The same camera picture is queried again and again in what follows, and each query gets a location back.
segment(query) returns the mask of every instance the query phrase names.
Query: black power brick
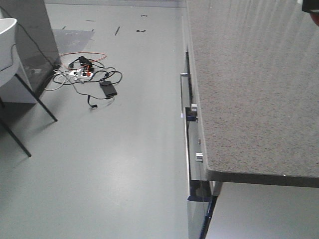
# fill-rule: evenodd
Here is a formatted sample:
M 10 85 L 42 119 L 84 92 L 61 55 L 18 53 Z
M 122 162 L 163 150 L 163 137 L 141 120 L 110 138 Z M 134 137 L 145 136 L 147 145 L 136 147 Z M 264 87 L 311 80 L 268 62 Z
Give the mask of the black power brick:
M 107 99 L 112 98 L 113 96 L 116 96 L 118 93 L 116 92 L 113 84 L 111 81 L 101 81 L 100 86 L 105 94 L 105 97 Z
M 81 66 L 89 66 L 89 70 L 91 70 L 92 62 L 90 62 L 87 58 L 85 58 L 84 56 L 80 56 L 79 62 Z

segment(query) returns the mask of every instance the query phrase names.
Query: granite countertop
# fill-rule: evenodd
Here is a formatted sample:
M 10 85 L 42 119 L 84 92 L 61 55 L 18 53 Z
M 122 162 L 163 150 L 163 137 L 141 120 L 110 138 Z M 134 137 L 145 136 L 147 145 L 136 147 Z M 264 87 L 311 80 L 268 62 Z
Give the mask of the granite countertop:
M 319 27 L 297 1 L 187 8 L 208 179 L 319 187 Z

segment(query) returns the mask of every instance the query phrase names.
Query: gray mat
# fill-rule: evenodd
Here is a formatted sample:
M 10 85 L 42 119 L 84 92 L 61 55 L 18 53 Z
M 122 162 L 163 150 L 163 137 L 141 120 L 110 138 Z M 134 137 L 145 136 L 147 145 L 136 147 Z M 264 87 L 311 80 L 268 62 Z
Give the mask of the gray mat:
M 94 35 L 93 31 L 53 29 L 60 54 L 82 51 Z

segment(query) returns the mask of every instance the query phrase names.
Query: cabinet knob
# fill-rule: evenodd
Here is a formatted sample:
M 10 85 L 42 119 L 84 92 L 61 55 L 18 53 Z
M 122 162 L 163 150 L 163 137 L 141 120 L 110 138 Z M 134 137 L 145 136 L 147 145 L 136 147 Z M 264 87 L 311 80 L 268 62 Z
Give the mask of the cabinet knob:
M 197 162 L 203 161 L 203 153 L 196 153 L 196 161 Z
M 191 104 L 190 110 L 193 112 L 197 112 L 197 104 Z

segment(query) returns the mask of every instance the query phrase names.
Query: power adapter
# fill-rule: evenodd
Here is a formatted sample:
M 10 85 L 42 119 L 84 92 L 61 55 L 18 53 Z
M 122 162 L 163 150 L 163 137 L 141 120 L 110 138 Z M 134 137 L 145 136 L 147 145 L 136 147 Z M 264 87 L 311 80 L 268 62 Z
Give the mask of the power adapter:
M 111 81 L 101 81 L 100 82 L 100 87 L 102 88 L 105 97 L 107 99 L 113 98 L 114 96 L 116 96 L 118 93 L 115 90 L 114 86 L 112 85 Z

